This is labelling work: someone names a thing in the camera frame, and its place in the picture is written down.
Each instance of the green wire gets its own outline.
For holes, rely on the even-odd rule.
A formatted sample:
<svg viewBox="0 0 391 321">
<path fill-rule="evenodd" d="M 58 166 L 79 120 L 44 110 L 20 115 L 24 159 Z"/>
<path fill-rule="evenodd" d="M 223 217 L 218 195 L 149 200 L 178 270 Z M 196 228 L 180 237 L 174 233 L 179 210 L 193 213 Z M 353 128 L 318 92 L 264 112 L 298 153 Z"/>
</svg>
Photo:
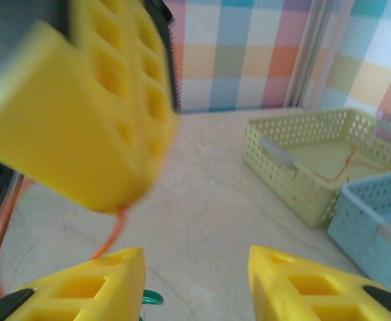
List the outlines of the green wire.
<svg viewBox="0 0 391 321">
<path fill-rule="evenodd" d="M 158 292 L 152 290 L 143 291 L 143 301 L 142 304 L 150 304 L 153 306 L 159 306 L 164 303 L 164 298 Z"/>
</svg>

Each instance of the white floor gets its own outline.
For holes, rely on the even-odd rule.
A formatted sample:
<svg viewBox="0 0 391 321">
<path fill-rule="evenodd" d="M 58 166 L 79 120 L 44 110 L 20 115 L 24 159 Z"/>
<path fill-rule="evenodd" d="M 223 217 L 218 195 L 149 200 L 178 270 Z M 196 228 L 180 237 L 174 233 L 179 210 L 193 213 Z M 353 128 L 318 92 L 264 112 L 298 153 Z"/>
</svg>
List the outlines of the white floor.
<svg viewBox="0 0 391 321">
<path fill-rule="evenodd" d="M 182 116 L 160 182 L 131 210 L 113 250 L 143 247 L 146 288 L 163 306 L 145 321 L 254 320 L 247 281 L 252 245 L 267 245 L 359 273 L 328 239 L 293 214 L 243 162 L 244 121 L 284 111 Z M 113 218 L 32 187 L 14 213 L 0 254 L 3 285 L 24 283 L 87 260 Z"/>
</svg>

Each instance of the yellow basket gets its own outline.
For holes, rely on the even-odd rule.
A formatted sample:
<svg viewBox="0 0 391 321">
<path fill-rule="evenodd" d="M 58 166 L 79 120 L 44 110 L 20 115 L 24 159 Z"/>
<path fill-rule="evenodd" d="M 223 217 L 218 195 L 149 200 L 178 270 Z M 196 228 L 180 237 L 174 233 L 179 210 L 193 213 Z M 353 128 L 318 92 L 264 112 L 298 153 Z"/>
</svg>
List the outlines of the yellow basket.
<svg viewBox="0 0 391 321">
<path fill-rule="evenodd" d="M 377 119 L 358 110 L 250 120 L 246 163 L 310 227 L 330 222 L 347 181 L 391 171 L 391 144 L 375 135 Z M 355 152 L 351 163 L 346 160 Z"/>
</svg>

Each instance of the plaid wallpaper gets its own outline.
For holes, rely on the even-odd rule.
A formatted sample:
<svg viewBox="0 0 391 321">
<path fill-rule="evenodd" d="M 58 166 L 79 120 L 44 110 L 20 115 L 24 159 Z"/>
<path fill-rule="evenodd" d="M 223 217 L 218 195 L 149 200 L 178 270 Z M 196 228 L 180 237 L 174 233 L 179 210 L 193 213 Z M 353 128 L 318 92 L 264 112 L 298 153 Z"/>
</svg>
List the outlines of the plaid wallpaper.
<svg viewBox="0 0 391 321">
<path fill-rule="evenodd" d="M 320 101 L 391 122 L 391 0 L 356 0 Z"/>
<path fill-rule="evenodd" d="M 182 112 L 282 106 L 311 0 L 166 0 Z"/>
</svg>

